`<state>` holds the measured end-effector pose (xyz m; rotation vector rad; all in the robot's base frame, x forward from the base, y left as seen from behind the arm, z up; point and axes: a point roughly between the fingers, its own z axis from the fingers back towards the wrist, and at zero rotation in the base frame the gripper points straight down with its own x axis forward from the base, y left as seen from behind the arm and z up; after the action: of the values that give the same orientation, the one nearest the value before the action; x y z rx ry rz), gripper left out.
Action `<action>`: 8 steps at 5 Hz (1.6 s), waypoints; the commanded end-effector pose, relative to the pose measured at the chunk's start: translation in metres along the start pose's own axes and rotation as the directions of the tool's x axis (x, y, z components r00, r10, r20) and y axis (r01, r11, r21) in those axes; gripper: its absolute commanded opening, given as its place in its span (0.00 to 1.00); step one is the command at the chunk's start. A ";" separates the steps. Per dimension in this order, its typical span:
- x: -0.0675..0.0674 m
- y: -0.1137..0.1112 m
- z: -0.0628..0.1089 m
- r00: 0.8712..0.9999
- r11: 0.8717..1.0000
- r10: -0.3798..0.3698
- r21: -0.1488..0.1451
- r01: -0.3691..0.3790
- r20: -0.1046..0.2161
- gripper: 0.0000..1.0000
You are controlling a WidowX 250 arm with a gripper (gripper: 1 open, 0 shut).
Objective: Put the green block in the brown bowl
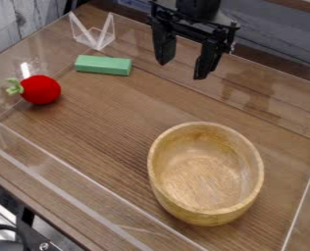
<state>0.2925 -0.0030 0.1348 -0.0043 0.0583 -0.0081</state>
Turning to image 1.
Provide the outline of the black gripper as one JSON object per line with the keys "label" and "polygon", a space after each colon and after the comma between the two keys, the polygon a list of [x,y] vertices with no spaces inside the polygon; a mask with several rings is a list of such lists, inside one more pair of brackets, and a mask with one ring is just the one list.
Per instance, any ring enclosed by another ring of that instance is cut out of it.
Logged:
{"label": "black gripper", "polygon": [[174,58],[177,35],[198,43],[204,42],[193,79],[205,79],[217,68],[221,51],[231,53],[233,50],[235,33],[240,24],[220,9],[220,1],[150,0],[157,62],[164,66]]}

